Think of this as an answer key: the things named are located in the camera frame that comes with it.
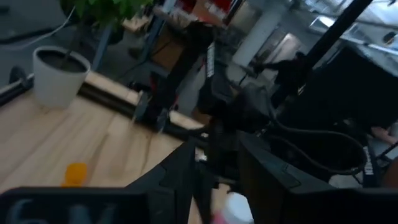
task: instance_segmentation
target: wooden table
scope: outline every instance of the wooden table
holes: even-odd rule
[[[135,91],[97,73],[86,81],[137,104]],[[202,126],[176,112],[171,120],[185,128]],[[74,162],[88,165],[85,186],[124,187],[182,143],[79,96],[65,110],[50,110],[38,105],[30,91],[0,108],[0,123],[2,192],[19,186],[60,186],[67,165]],[[226,186],[215,190],[214,209],[223,206],[225,196]],[[200,223],[192,205],[189,223]]]

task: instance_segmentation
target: white cord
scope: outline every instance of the white cord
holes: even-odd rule
[[[36,38],[36,39],[34,39],[32,41],[30,41],[30,42],[28,42],[26,44],[20,45],[20,46],[10,46],[10,47],[8,47],[6,45],[0,45],[0,49],[10,50],[10,51],[22,50],[22,49],[24,49],[24,48],[26,48],[26,47],[38,42],[38,41],[41,41],[43,39],[46,39],[47,37],[50,37],[50,36],[54,35],[56,32],[60,31],[63,27],[65,27],[65,25],[69,22],[69,19],[72,16],[74,11],[75,11],[75,7],[73,7],[73,9],[70,12],[69,16],[67,17],[66,21],[62,25],[60,25],[60,27],[58,27],[55,30],[49,32],[48,34],[44,34],[44,35],[42,35],[42,36],[40,36],[40,37],[38,37],[38,38]]]

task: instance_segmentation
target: potted plant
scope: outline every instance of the potted plant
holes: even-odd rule
[[[84,26],[106,27],[120,25],[131,19],[141,6],[152,0],[63,0],[70,6],[70,19],[77,21],[69,48],[43,46],[34,51],[33,71],[35,74],[34,93],[39,103],[66,108],[83,84],[90,63],[74,52],[81,42]]]

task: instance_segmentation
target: white flower pot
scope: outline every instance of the white flower pot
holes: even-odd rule
[[[76,52],[61,69],[66,52],[62,47],[43,46],[33,53],[34,94],[44,106],[67,108],[90,71],[89,61]]]

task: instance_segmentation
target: green leaves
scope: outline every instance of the green leaves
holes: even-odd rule
[[[65,0],[76,7],[79,17],[88,14],[94,17],[97,23],[104,27],[110,22],[122,22],[130,19],[141,10],[141,7],[152,0]]]

